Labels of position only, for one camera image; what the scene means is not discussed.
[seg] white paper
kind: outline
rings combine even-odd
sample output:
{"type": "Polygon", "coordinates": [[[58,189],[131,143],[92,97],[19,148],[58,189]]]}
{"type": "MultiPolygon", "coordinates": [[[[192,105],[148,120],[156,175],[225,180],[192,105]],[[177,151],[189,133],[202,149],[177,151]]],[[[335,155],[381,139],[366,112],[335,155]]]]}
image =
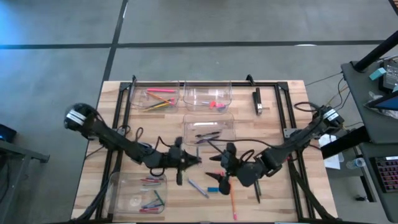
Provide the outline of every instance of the white paper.
{"type": "MultiPolygon", "coordinates": [[[[336,139],[337,139],[336,136],[324,134],[319,139],[319,145],[320,145],[320,147],[325,146],[325,145],[329,144],[330,142],[335,141],[336,139]]],[[[325,163],[325,167],[327,167],[327,168],[340,169],[340,161],[338,159],[338,155],[329,157],[329,158],[323,160],[323,162],[325,163]]]]}

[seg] pencil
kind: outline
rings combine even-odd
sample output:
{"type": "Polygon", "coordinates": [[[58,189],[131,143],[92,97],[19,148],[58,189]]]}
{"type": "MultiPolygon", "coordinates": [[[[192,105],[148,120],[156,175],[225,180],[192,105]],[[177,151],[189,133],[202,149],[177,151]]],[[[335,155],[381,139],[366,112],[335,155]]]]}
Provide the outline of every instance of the pencil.
{"type": "Polygon", "coordinates": [[[142,110],[141,112],[153,110],[153,109],[160,108],[160,107],[162,107],[162,106],[168,106],[168,105],[169,105],[169,103],[163,103],[163,104],[161,104],[161,105],[157,105],[157,106],[154,106],[154,107],[151,107],[151,108],[148,108],[148,109],[144,109],[144,110],[142,110]]]}
{"type": "Polygon", "coordinates": [[[172,103],[172,102],[169,102],[168,100],[165,100],[165,99],[163,99],[162,97],[160,97],[160,96],[158,96],[158,95],[155,95],[155,94],[153,94],[153,93],[149,93],[149,92],[147,92],[147,94],[148,94],[148,95],[150,95],[150,96],[152,96],[152,97],[154,97],[154,98],[157,98],[157,99],[163,100],[163,101],[164,101],[164,102],[166,102],[166,103],[174,104],[174,103],[172,103]]]}
{"type": "Polygon", "coordinates": [[[237,220],[238,217],[236,216],[235,199],[234,199],[234,185],[233,185],[232,179],[229,180],[229,184],[231,185],[230,195],[231,195],[231,201],[232,201],[232,212],[233,212],[234,220],[237,220]]]}

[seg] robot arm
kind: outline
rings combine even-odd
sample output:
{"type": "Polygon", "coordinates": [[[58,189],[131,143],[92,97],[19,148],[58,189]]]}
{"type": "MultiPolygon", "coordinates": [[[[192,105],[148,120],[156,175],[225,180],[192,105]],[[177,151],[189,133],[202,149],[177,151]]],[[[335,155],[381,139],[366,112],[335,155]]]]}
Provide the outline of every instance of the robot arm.
{"type": "Polygon", "coordinates": [[[317,107],[317,112],[313,115],[312,121],[308,126],[301,130],[295,130],[285,143],[279,146],[271,146],[262,142],[269,147],[254,156],[254,162],[248,162],[248,159],[251,156],[249,156],[245,161],[242,157],[240,159],[236,158],[236,148],[231,142],[256,140],[248,139],[228,141],[229,143],[227,143],[226,150],[224,150],[220,155],[210,158],[212,161],[221,161],[221,166],[225,168],[226,175],[221,176],[213,173],[206,174],[219,182],[219,188],[222,194],[229,194],[230,186],[228,179],[230,176],[236,176],[243,186],[249,187],[264,175],[268,177],[273,176],[282,168],[282,164],[288,158],[290,153],[296,150],[300,152],[303,151],[310,144],[310,141],[313,138],[337,132],[341,128],[343,121],[343,118],[333,108],[329,106],[317,107]]]}
{"type": "Polygon", "coordinates": [[[176,138],[173,146],[168,146],[168,152],[156,151],[150,144],[138,141],[143,133],[142,128],[137,130],[136,139],[130,141],[109,128],[93,107],[83,103],[77,103],[67,110],[64,126],[80,132],[87,139],[97,137],[107,149],[123,150],[137,164],[144,163],[152,175],[156,175],[152,173],[152,169],[162,169],[163,174],[167,168],[176,168],[178,185],[182,185],[181,171],[201,162],[200,158],[181,150],[181,137],[176,138]]]}

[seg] bottle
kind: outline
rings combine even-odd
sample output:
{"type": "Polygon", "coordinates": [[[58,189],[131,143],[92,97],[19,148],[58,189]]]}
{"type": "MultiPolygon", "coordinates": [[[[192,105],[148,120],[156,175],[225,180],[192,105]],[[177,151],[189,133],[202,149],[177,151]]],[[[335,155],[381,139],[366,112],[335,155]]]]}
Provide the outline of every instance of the bottle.
{"type": "Polygon", "coordinates": [[[366,166],[366,163],[363,158],[357,158],[346,163],[346,167],[349,169],[357,169],[364,166],[366,166]]]}

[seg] pink marker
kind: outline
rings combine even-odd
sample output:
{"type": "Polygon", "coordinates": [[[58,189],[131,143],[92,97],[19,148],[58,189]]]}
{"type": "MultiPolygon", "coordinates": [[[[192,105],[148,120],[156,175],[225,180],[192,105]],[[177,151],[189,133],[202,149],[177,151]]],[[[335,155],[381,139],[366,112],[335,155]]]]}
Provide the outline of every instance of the pink marker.
{"type": "Polygon", "coordinates": [[[162,93],[175,93],[175,90],[158,89],[158,88],[148,88],[147,91],[155,91],[155,92],[162,92],[162,93]]]}

